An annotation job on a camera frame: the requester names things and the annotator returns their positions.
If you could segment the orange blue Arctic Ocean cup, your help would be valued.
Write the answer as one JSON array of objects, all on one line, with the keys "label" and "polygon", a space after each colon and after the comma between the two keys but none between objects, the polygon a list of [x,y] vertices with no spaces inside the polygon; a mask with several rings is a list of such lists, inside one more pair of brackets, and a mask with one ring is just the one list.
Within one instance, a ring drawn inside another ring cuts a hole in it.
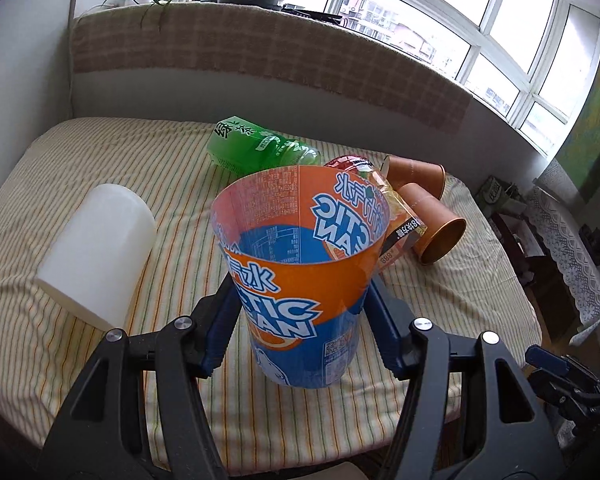
[{"label": "orange blue Arctic Ocean cup", "polygon": [[235,181],[211,206],[252,353],[279,385],[338,382],[358,345],[388,218],[381,214],[373,226],[364,197],[336,191],[340,178],[368,185],[326,166],[278,167]]}]

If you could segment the pink transparent bottle cup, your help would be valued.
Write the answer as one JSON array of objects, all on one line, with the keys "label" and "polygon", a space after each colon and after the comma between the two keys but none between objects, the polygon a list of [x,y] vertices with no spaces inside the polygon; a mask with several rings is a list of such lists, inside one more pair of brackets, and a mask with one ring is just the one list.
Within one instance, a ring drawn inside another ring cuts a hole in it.
[{"label": "pink transparent bottle cup", "polygon": [[382,243],[377,263],[379,272],[385,271],[402,258],[426,233],[426,224],[406,201],[396,192],[388,179],[367,158],[356,155],[341,155],[326,162],[326,167],[355,174],[368,182],[365,190],[350,178],[340,178],[337,192],[345,198],[365,198],[364,212],[370,216],[374,226],[384,214],[388,218],[388,229]]}]

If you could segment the orange paper cup front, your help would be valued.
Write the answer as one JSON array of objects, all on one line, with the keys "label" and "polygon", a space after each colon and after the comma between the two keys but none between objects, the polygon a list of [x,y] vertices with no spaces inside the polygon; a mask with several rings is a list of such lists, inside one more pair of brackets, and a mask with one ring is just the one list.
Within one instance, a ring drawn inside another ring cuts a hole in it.
[{"label": "orange paper cup front", "polygon": [[462,239],[467,228],[466,219],[454,214],[417,183],[404,184],[398,193],[426,226],[425,233],[413,248],[418,261],[421,264],[437,262]]}]

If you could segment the orange paper cup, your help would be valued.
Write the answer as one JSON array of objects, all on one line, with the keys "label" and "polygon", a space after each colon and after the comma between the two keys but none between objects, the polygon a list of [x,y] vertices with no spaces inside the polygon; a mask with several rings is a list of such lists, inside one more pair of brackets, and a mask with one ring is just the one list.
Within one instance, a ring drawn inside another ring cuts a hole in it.
[{"label": "orange paper cup", "polygon": [[418,261],[421,264],[437,262],[462,239],[467,228],[466,219],[454,214],[417,183],[404,184],[398,193],[426,226],[425,233],[413,248]]},{"label": "orange paper cup", "polygon": [[446,173],[440,164],[387,155],[382,161],[380,172],[396,191],[407,183],[416,183],[440,200],[445,189]]}]

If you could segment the white plastic cup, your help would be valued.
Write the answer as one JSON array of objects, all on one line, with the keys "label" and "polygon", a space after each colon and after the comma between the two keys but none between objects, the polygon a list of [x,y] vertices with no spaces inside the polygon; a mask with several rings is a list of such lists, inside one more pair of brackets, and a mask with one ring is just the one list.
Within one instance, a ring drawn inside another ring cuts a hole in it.
[{"label": "white plastic cup", "polygon": [[157,225],[122,185],[92,188],[62,228],[35,281],[66,311],[106,332],[124,326]]}]

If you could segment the orange paper cup rear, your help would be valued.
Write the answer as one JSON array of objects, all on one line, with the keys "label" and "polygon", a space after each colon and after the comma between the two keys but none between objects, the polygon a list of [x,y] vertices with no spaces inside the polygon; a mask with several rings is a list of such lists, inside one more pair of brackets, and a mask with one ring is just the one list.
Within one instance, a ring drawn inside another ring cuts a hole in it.
[{"label": "orange paper cup rear", "polygon": [[446,173],[440,164],[387,155],[382,161],[380,172],[396,191],[407,183],[416,183],[440,200],[445,189]]}]

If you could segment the green plastic bottle cup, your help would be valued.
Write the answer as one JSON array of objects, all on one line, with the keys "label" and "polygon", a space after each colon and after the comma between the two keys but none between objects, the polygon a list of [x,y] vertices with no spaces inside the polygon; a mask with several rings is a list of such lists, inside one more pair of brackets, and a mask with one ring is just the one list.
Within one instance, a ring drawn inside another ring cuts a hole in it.
[{"label": "green plastic bottle cup", "polygon": [[238,177],[276,167],[321,166],[323,163],[317,148],[238,116],[215,124],[207,151],[212,162]]}]

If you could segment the white lace cloth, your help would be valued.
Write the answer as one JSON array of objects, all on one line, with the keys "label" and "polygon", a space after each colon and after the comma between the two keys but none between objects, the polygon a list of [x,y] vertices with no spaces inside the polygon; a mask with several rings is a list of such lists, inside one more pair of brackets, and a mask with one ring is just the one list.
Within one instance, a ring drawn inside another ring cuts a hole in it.
[{"label": "white lace cloth", "polygon": [[579,313],[580,326],[569,341],[579,347],[600,325],[600,271],[585,248],[576,219],[561,202],[538,186],[524,199],[524,213],[550,252]]}]

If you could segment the brown checkered backrest cloth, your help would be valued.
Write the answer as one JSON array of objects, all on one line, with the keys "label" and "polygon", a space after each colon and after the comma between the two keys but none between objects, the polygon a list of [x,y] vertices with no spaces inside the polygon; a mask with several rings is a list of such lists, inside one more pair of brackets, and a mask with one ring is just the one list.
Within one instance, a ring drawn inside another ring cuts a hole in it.
[{"label": "brown checkered backrest cloth", "polygon": [[405,53],[343,27],[257,6],[126,6],[78,18],[75,73],[179,68],[253,76],[384,108],[446,133],[471,94]]}]

